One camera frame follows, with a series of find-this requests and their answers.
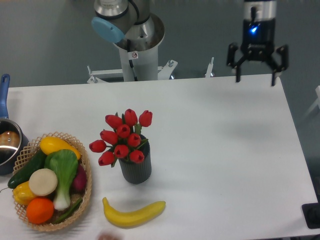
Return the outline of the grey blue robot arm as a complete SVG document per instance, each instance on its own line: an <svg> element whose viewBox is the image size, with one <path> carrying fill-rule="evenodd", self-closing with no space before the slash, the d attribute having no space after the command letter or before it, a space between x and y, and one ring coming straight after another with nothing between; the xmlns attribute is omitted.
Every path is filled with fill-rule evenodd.
<svg viewBox="0 0 320 240"><path fill-rule="evenodd" d="M289 47L275 47L277 2L245 0L243 2L242 43L228 46L226 64L241 80L245 61L265 62L272 71L271 85L289 67ZM151 13L148 0L96 0L93 30L119 51L122 76L126 82L169 80L178 63L169 60L158 65L158 47L165 36L162 20Z"/></svg>

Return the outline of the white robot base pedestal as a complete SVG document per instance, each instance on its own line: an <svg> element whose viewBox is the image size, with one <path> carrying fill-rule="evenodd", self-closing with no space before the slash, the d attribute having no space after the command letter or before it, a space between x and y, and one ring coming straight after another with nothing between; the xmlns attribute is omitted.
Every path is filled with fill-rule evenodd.
<svg viewBox="0 0 320 240"><path fill-rule="evenodd" d="M165 65L158 65L158 47L145 51L129 51L118 48L120 69L94 70L87 66L88 84L107 82L137 82L153 80L173 80L178 62L170 59Z"/></svg>

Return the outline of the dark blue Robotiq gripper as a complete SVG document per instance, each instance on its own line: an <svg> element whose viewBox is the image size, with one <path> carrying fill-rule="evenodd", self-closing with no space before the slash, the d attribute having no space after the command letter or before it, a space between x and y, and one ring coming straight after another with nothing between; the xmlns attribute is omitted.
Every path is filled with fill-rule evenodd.
<svg viewBox="0 0 320 240"><path fill-rule="evenodd" d="M243 21L243 34L240 50L243 56L235 61L236 52L239 49L236 43L228 46L226 65L235 70L235 82L241 81L241 65L246 61L262 62L266 59L267 65L272 70L271 86L276 85L277 74L285 71L289 67L289 46L287 44L275 50L275 27L276 20ZM281 63L278 64L272 57L276 51L280 55Z"/></svg>

